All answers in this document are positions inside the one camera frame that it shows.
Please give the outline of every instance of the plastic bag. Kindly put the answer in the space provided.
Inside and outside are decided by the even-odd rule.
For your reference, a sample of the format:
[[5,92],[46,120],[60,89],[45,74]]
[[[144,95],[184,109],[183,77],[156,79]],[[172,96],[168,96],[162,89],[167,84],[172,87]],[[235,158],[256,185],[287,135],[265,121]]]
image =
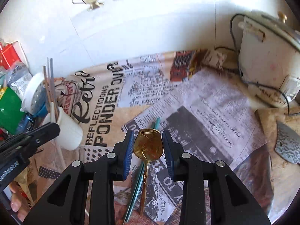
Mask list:
[[16,82],[21,77],[25,77],[27,80],[32,78],[28,71],[27,66],[22,62],[15,62],[6,73],[6,82],[8,86]]
[[11,83],[10,87],[13,89],[14,92],[17,93],[18,97],[23,101],[24,94],[26,91],[26,88],[31,80],[32,76],[23,76],[20,79],[18,79],[16,82]]
[[5,77],[6,77],[6,69],[0,66],[0,88],[2,88],[4,85]]

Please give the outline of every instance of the teal chopstick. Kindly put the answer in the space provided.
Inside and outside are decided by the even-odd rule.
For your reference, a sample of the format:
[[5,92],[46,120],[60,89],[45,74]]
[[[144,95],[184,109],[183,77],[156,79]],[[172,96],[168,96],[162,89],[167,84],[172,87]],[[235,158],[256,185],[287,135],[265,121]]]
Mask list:
[[137,182],[136,182],[135,189],[133,191],[133,194],[132,194],[132,197],[131,197],[131,200],[130,200],[130,204],[127,208],[127,212],[126,212],[126,216],[125,216],[123,224],[125,222],[127,223],[129,221],[129,218],[132,214],[134,204],[137,201],[137,196],[139,194],[139,191],[140,191],[142,183],[143,183],[143,173],[144,173],[144,171],[145,171],[145,163],[142,162],[141,165],[139,166],[139,170],[138,170],[139,173],[138,173],[138,176],[136,177]]
[[158,129],[158,126],[159,126],[160,123],[161,123],[161,119],[157,118],[156,122],[155,122],[155,125],[154,125],[154,129]]
[[[153,122],[151,124],[151,128],[152,129],[157,129],[158,126],[159,126],[159,124],[160,124],[160,122],[161,122],[161,119],[157,118],[156,122]],[[142,183],[143,183],[143,173],[144,173],[144,171],[145,171],[145,163],[142,162],[141,165],[140,165],[140,167],[139,167],[138,174],[136,176],[136,182],[135,182],[135,186],[134,186],[134,191],[132,193],[129,206],[127,207],[127,211],[126,211],[126,215],[125,215],[125,219],[124,219],[123,224],[127,223],[129,221],[129,218],[130,218],[130,216],[132,214],[132,211],[133,211],[133,208],[134,208],[134,204],[137,201],[137,196],[139,194],[139,191],[140,191]]]

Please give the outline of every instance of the human hand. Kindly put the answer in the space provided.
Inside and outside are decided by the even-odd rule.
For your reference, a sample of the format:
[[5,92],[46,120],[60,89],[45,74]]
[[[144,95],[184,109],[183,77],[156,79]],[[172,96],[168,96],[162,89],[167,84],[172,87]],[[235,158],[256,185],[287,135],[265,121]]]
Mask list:
[[10,207],[14,212],[17,212],[18,218],[23,222],[29,213],[28,203],[19,191],[15,181],[12,181],[8,186],[12,192]]

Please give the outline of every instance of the gold spoon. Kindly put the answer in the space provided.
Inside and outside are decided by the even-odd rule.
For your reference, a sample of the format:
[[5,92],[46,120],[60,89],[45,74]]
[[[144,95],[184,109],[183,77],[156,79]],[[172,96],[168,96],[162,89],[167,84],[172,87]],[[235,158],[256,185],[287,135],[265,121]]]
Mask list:
[[141,197],[140,215],[143,215],[146,200],[146,183],[149,162],[157,160],[163,154],[161,133],[155,129],[141,129],[134,141],[133,153],[145,163],[143,174],[143,189]]

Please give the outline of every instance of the metal screw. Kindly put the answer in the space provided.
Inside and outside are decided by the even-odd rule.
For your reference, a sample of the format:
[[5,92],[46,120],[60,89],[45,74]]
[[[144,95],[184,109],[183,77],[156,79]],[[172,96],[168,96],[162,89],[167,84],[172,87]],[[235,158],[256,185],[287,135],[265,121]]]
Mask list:
[[113,153],[113,152],[110,152],[110,153],[107,153],[107,155],[106,155],[106,157],[107,158],[114,158],[116,155],[115,155],[115,153]]
[[73,167],[78,167],[79,165],[80,165],[80,161],[79,160],[76,160],[76,161],[72,162],[72,166]]
[[223,162],[222,160],[218,160],[218,161],[217,161],[217,165],[218,165],[219,167],[223,167],[223,166],[225,166],[225,162]]
[[188,152],[182,153],[181,156],[185,159],[189,159],[191,157],[190,153],[188,153]]

